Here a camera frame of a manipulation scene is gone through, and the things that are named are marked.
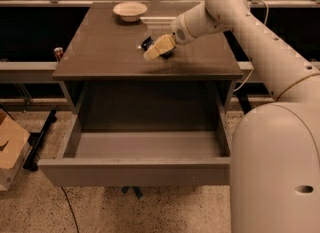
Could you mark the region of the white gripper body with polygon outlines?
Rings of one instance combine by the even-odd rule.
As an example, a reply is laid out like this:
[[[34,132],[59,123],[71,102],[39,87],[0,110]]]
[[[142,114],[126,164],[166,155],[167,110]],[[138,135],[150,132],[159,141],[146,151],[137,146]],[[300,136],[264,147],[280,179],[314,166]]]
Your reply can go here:
[[[170,27],[179,45],[191,43],[207,34],[228,30],[228,26],[221,21],[221,15],[209,9],[204,2],[177,16]]]

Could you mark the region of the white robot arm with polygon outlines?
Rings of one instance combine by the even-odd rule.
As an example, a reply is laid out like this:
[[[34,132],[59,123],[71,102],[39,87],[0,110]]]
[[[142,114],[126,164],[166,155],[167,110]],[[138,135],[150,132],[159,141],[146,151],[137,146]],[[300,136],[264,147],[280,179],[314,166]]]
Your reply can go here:
[[[273,100],[233,135],[232,233],[320,233],[320,71],[250,12],[246,0],[204,0],[144,54],[152,60],[230,30]]]

